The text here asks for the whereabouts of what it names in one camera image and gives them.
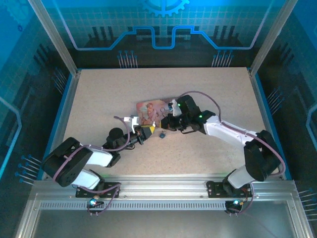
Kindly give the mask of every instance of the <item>enclosure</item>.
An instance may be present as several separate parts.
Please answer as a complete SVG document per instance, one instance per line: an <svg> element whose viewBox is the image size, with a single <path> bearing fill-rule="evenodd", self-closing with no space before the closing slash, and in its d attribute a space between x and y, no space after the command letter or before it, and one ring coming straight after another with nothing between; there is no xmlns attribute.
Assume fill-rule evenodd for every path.
<svg viewBox="0 0 317 238"><path fill-rule="evenodd" d="M1 237L315 235L317 2L0 5ZM280 178L254 182L245 215L228 216L226 200L208 198L206 187L243 165L243 151L200 133L155 136L122 151L112 168L92 166L122 183L98 218L85 212L87 199L76 198L75 188L41 169L65 139L102 146L113 127L124 129L113 116L190 90L211 95L224 120L269 131L286 163Z"/></svg>

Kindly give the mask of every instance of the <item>grid pattern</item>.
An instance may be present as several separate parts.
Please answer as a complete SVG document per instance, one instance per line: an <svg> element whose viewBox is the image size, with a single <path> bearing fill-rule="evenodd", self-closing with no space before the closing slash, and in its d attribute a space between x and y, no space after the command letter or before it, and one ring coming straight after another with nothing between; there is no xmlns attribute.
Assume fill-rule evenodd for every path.
<svg viewBox="0 0 317 238"><path fill-rule="evenodd" d="M229 26L224 38L229 34L230 26L235 26L233 35L239 33L239 41L243 46L249 46L256 31L264 17L267 7L246 6L208 6L208 7L186 7L178 14L172 16L155 17L141 7L91 7L91 8L62 8L61 13L68 25L72 36L78 47L85 47L89 41L88 34L93 34L92 27L111 26L114 37L120 36L131 26L158 26L160 31L157 37L167 37L168 26L195 25L205 31L207 35L213 36L216 26ZM257 44L261 45L270 26L280 8L272 8L264 23L263 30L259 35ZM58 31L65 42L70 46L70 40L62 21L55 9L48 9Z"/></svg>
<svg viewBox="0 0 317 238"><path fill-rule="evenodd" d="M292 74L302 73L315 100L317 100L317 50L312 45L301 23L291 14L274 44L288 43L294 54L294 60L288 67Z"/></svg>
<svg viewBox="0 0 317 238"><path fill-rule="evenodd" d="M0 71L0 93L9 103L17 96L25 76L39 73L40 66L34 61L33 56L40 43L53 49L53 44L41 23L33 16ZM7 113L8 109L0 104L0 126Z"/></svg>

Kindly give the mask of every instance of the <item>blue edge trim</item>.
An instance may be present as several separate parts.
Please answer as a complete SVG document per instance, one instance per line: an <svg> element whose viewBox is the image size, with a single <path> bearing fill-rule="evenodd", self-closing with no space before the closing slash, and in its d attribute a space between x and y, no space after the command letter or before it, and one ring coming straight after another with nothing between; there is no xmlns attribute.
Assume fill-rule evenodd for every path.
<svg viewBox="0 0 317 238"><path fill-rule="evenodd" d="M54 124L53 124L53 128L52 128L52 131L51 131L51 134L50 134L50 138L49 138L48 144L46 146L46 150L45 150L43 159L47 155L50 154L50 150L51 150L51 147L52 147L52 144L53 144L53 139L54 139L56 131L57 131L57 126L58 126L58 123L59 123L59 120L60 120L60 117L61 117L61 112L62 112L62 110L63 110L63 108L65 106L66 96L67 96L68 91L69 91L69 87L70 87L70 83L72 81L72 77L73 77L73 75L69 74L69 77L68 77L68 80L67 80L67 84L66 84L63 96L61 98L61 101L60 101L60 104L59 104L59 107L58 107L58 111L57 111L57 114L56 114L56 117L55 117L55 121L54 121ZM37 176L37 180L42 180L43 173L44 173L44 171L42 169L40 169L40 171L38 173L38 176Z"/></svg>
<svg viewBox="0 0 317 238"><path fill-rule="evenodd" d="M282 149L282 145L281 145L281 142L280 142L279 137L277 135L277 131L276 131L276 128L275 128L275 125L274 125L274 122L273 122L273 118L272 118L272 115L270 113L270 110L269 110L269 107L268 107L268 103L267 103L267 100L266 100L266 97L265 97L265 94L264 94L264 90L263 90L263 87L262 87L262 84L260 82L260 78L259 78L258 74L256 74L255 79L256 79L257 85L259 87L261 99L263 100L265 112L267 114L268 122L270 124L271 129L272 129L273 137L275 139L276 145L277 145L277 147L278 147L278 149L279 149L279 151L281 153L281 156L282 156L282 158L283 158L283 160L285 162L285 165L286 165L285 177L286 177L286 179L291 180L292 177L291 177L291 174L290 174L289 169L288 169L288 165L287 165L287 162L286 162L286 159L285 159L285 155L284 155L284 152L283 152L283 149ZM54 125L53 125L53 128L52 128L52 132L51 132L51 135L50 135L50 138L49 138L49 141L48 141L48 145L47 145L45 153L44 153L44 158L50 153L50 149L51 149L51 146L52 146L52 143L53 143L53 139L54 139L54 136L56 134L57 125L58 125L59 120L60 120L61 112L62 112L62 110L63 110L63 108L65 106L66 96L67 96L67 93L68 93L68 90L69 90L69 86L70 86L71 80L72 80L72 75L70 74L69 77L68 77L68 81L67 81L67 85L66 85L63 97L61 99L61 102L60 102L60 105L59 105L59 108L58 108L58 111L57 111L57 115L56 115L55 122L54 122ZM39 171L38 177L37 177L38 180L42 179L43 173L44 173L43 170Z"/></svg>
<svg viewBox="0 0 317 238"><path fill-rule="evenodd" d="M260 81L260 78L259 78L259 75L258 73L256 73L255 75L255 78L256 78L256 81L257 81L257 85L259 87L259 91L260 91L260 95L261 95L261 99L263 101L263 104L264 104L264 108L265 108L265 112L266 112L266 115L267 115L267 118L268 118L268 123L272 129L272 133L273 133L273 138L276 142L276 145L277 145L277 148L285 162L285 165L286 165L286 168L285 168L285 177L287 180L291 180L292 177L291 177L291 174L289 172L289 169L288 169L288 165L287 165L287 162L286 162L286 159L285 159L285 154L284 154L284 151L283 151L283 148L282 148L282 145L281 145L281 142L279 140L279 137L277 135L277 131L276 131L276 127L275 127L275 124L274 124L274 121L273 121L273 117L272 117L272 114L269 110L269 107L268 107L268 103L267 103L267 100L266 100L266 97L265 97L265 94L264 94L264 90L263 90L263 87L262 87L262 84L261 84L261 81Z"/></svg>

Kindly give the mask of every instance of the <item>glass panel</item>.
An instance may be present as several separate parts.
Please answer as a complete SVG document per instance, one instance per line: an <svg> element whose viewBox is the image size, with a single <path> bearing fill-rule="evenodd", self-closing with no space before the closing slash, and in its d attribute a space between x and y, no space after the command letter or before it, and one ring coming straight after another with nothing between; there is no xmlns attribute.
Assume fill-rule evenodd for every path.
<svg viewBox="0 0 317 238"><path fill-rule="evenodd" d="M259 77L290 173L317 180L317 2L299 0L281 30Z"/></svg>
<svg viewBox="0 0 317 238"><path fill-rule="evenodd" d="M79 68L250 66L284 0L43 1Z"/></svg>
<svg viewBox="0 0 317 238"><path fill-rule="evenodd" d="M246 215L238 217L223 211L106 211L100 216L42 211L32 237L274 237L267 229L275 237L296 237L283 202L254 202Z"/></svg>
<svg viewBox="0 0 317 238"><path fill-rule="evenodd" d="M0 4L0 231L13 237L69 72L27 1Z"/></svg>

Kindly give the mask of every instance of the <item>beige table surface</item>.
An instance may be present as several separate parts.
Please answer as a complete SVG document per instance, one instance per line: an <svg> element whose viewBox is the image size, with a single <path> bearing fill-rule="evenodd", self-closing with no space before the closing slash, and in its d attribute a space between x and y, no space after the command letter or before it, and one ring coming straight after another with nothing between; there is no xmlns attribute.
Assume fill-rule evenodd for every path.
<svg viewBox="0 0 317 238"><path fill-rule="evenodd" d="M64 139L103 145L113 127L124 125L113 116L136 115L136 103L199 90L221 106L222 119L254 131L264 129L260 110L242 68L84 69L81 72ZM201 111L217 109L204 96L191 94ZM122 151L109 175L229 173L244 164L242 150L199 132L152 137L132 151Z"/></svg>

